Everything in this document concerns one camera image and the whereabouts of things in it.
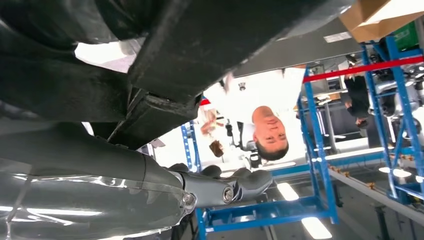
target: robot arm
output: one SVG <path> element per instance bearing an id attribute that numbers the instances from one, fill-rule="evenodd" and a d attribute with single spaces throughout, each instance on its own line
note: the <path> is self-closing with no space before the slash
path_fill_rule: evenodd
<path id="1" fill-rule="evenodd" d="M 215 179 L 152 158 L 72 123 L 1 120 L 0 236 L 104 239 L 177 225 L 195 207 L 254 197 L 272 182 L 246 169 Z"/>

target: white shirt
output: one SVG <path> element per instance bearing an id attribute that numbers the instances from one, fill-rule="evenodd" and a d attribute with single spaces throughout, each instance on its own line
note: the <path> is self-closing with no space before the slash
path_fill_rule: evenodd
<path id="1" fill-rule="evenodd" d="M 284 162 L 304 156 L 304 142 L 300 121 L 293 108 L 301 92 L 305 69 L 289 67 L 254 75 L 224 80 L 225 87 L 216 83 L 204 96 L 226 118 L 252 124 L 256 108 L 267 106 L 282 121 L 289 142 Z"/>

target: red metal bar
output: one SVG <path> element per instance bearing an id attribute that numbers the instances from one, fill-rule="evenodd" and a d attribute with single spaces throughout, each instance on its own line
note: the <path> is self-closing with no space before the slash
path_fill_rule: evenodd
<path id="1" fill-rule="evenodd" d="M 338 77 L 338 76 L 347 75 L 347 74 L 357 74 L 357 73 L 362 73 L 367 71 L 389 69 L 389 68 L 393 68 L 393 67 L 397 67 L 401 65 L 417 64 L 421 62 L 424 62 L 423 56 L 416 56 L 416 57 L 410 57 L 410 58 L 379 62 L 379 63 L 370 64 L 370 65 L 352 67 L 345 70 L 332 71 L 332 72 L 327 72 L 327 73 L 322 73 L 317 75 L 306 76 L 303 78 L 303 83 L 326 79 L 326 78 Z"/>

